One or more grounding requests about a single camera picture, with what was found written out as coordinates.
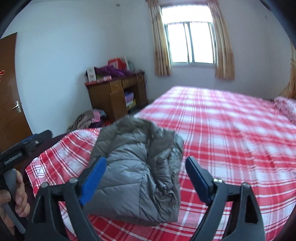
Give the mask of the left hand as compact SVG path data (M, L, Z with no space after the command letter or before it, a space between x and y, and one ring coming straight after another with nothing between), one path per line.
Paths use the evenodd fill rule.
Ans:
M26 216L30 212L23 177L16 169L1 175L1 230L8 235L24 235L27 229Z

